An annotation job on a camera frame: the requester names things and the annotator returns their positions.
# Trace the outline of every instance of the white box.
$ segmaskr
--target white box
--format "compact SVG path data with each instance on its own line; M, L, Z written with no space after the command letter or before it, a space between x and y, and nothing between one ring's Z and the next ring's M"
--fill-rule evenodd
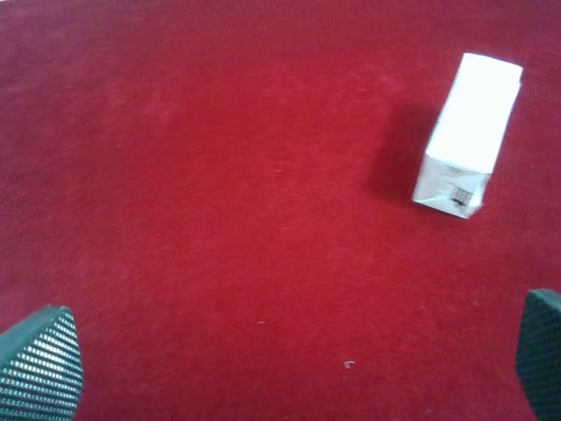
M482 205L522 68L464 54L425 150L413 201L462 218Z

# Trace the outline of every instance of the carpet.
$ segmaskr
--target carpet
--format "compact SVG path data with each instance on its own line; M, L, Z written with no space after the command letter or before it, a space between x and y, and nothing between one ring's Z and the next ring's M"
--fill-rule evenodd
M533 419L561 5L375 3L0 3L0 329L73 310L77 420ZM524 67L467 221L409 200L464 52Z

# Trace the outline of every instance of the dark green object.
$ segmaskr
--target dark green object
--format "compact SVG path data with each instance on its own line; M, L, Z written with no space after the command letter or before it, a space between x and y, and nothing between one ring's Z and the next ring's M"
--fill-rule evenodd
M82 387L68 307L47 306L0 335L0 420L71 420Z
M516 371L537 419L561 420L561 294L550 289L528 293Z

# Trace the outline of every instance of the red carpet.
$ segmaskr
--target red carpet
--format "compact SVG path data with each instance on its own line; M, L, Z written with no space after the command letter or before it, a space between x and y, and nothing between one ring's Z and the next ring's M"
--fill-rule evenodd
M383 3L0 3L0 328L74 310L78 420L533 418L561 5ZM468 221L408 200L464 52L524 66Z

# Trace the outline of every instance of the cardboard box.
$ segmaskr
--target cardboard box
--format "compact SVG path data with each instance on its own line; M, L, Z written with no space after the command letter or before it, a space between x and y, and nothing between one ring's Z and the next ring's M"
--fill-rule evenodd
M522 68L464 54L425 150L413 201L462 218L483 204Z

